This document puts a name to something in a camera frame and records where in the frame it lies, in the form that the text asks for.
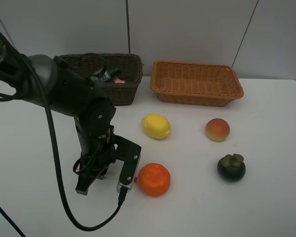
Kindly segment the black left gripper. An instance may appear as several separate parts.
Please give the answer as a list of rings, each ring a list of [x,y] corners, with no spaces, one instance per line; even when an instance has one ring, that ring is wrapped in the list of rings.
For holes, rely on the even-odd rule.
[[[140,155],[142,147],[121,136],[110,134],[106,137],[79,135],[81,156],[75,164],[81,163],[75,191],[87,195],[96,179],[103,179],[110,164],[127,157]]]

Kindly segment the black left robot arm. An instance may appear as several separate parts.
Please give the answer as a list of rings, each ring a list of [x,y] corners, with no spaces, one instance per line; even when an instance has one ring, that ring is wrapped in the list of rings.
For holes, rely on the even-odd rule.
[[[19,53],[0,32],[0,80],[15,89],[0,93],[0,102],[23,100],[74,118],[81,155],[73,167],[75,188],[86,195],[91,184],[120,160],[123,167],[117,189],[126,194],[133,185],[141,147],[114,133],[112,101],[91,80],[74,73],[60,57],[26,56]]]

